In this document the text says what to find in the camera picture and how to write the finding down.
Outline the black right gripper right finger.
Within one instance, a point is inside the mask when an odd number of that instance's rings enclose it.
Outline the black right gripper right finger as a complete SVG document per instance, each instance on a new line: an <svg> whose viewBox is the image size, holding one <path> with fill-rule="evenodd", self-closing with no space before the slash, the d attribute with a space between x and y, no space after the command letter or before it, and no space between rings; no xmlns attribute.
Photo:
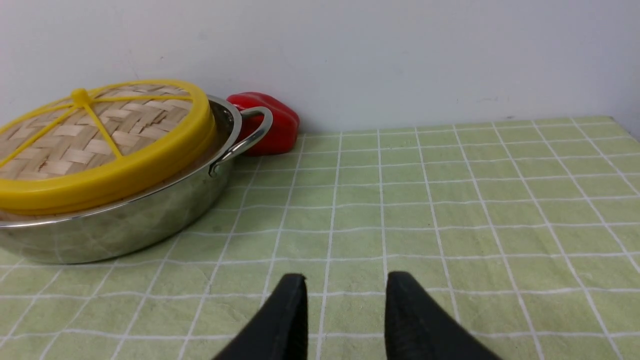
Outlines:
<svg viewBox="0 0 640 360"><path fill-rule="evenodd" d="M388 274L384 341L388 360L498 360L406 271Z"/></svg>

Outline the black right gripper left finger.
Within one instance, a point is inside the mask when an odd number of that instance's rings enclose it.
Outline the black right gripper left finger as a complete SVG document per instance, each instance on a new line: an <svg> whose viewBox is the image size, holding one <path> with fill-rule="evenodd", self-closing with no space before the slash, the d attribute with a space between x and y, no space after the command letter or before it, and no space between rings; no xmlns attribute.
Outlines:
<svg viewBox="0 0 640 360"><path fill-rule="evenodd" d="M215 360L306 360L309 317L306 278L286 273L258 312Z"/></svg>

